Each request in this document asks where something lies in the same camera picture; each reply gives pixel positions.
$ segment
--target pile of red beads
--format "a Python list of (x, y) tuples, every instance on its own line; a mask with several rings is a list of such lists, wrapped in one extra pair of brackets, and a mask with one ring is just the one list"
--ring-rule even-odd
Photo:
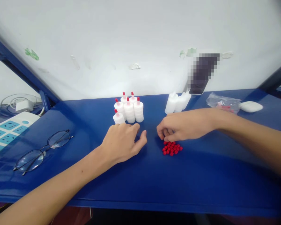
[(164, 155), (173, 156), (174, 154), (177, 155), (179, 151), (183, 148), (176, 142), (164, 142), (165, 147), (162, 149)]

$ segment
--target eyeglasses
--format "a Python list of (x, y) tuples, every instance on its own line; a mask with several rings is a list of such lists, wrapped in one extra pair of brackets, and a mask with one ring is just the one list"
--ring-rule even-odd
[(46, 156), (46, 151), (51, 148), (59, 148), (64, 146), (68, 141), (74, 136), (70, 137), (70, 130), (59, 131), (49, 137), (47, 141), (47, 145), (42, 147), (39, 150), (32, 150), (25, 155), (23, 155), (16, 163), (13, 171), (19, 170), (23, 172), (22, 176), (25, 175), (26, 172), (32, 171), (37, 168), (44, 160)]

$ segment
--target glasses frame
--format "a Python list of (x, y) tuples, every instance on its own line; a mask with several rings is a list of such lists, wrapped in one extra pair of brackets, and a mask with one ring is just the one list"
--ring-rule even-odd
[[(36, 169), (37, 167), (39, 167), (39, 166), (42, 164), (42, 162), (44, 161), (44, 157), (46, 156), (46, 152), (47, 152), (49, 149), (51, 149), (51, 148), (55, 149), (55, 148), (63, 147), (65, 144), (67, 144), (67, 143), (69, 142), (69, 140), (70, 140), (71, 138), (74, 137), (74, 136), (70, 136), (69, 131), (70, 131), (70, 130), (58, 131), (58, 132), (56, 132), (55, 134), (53, 134), (52, 136), (50, 136), (50, 137), (48, 138), (47, 144), (46, 144), (45, 146), (43, 146), (41, 149), (34, 149), (34, 150), (31, 150), (31, 151), (27, 152), (25, 155), (23, 155), (22, 157), (20, 157), (20, 158), (18, 159), (18, 161), (16, 162), (16, 165), (15, 165), (13, 171), (20, 170), (20, 168), (22, 168), (22, 167), (25, 166), (26, 164), (30, 163), (30, 165), (28, 166), (28, 169), (27, 169), (26, 171), (24, 171), (23, 174), (22, 174), (22, 176), (24, 176), (27, 172), (33, 171), (34, 169)], [(50, 144), (49, 144), (50, 139), (51, 139), (53, 136), (55, 136), (56, 134), (60, 133), (60, 132), (66, 132), (66, 133), (69, 135), (69, 139), (68, 139), (63, 145), (58, 146), (58, 147), (54, 147), (53, 145), (55, 145), (56, 143), (58, 143), (58, 141), (63, 137), (63, 136), (62, 136), (62, 137), (60, 137), (56, 142), (54, 142), (54, 144), (50, 145)], [(18, 164), (26, 155), (30, 154), (30, 153), (33, 152), (33, 151), (39, 152), (40, 155), (38, 155), (38, 156), (36, 156), (35, 158), (29, 160), (29, 161), (28, 161), (27, 163), (25, 163), (24, 165), (21, 165), (20, 167), (17, 167), (17, 164)], [(41, 163), (38, 164), (38, 165), (37, 165), (36, 167), (34, 167), (33, 169), (29, 170), (30, 167), (33, 165), (33, 163), (34, 163), (41, 155), (43, 155), (43, 159), (42, 159)]]

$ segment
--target blue tabletop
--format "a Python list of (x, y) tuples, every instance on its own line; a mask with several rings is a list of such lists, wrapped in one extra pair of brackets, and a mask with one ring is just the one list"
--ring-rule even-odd
[[(239, 116), (281, 131), (281, 100), (260, 90), (218, 91), (218, 95), (264, 106)], [(187, 110), (206, 108), (209, 92), (193, 96)], [(165, 116), (168, 95), (142, 96), (148, 143), (132, 159), (117, 164), (87, 184), (73, 206), (171, 212), (281, 216), (281, 178), (228, 136), (213, 131), (182, 141), (173, 157), (162, 154), (156, 126)], [(59, 102), (27, 132), (0, 152), (0, 201), (15, 202), (73, 165), (102, 142), (114, 124), (114, 98)], [(48, 151), (41, 166), (25, 176), (12, 169), (23, 154), (46, 145), (57, 131), (70, 129), (62, 148)]]

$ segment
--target power strip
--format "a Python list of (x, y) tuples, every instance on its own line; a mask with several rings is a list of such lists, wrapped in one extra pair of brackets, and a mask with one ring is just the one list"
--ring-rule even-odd
[(40, 117), (35, 114), (22, 112), (0, 123), (0, 151), (26, 129), (28, 129), (28, 127), (30, 127), (39, 118)]

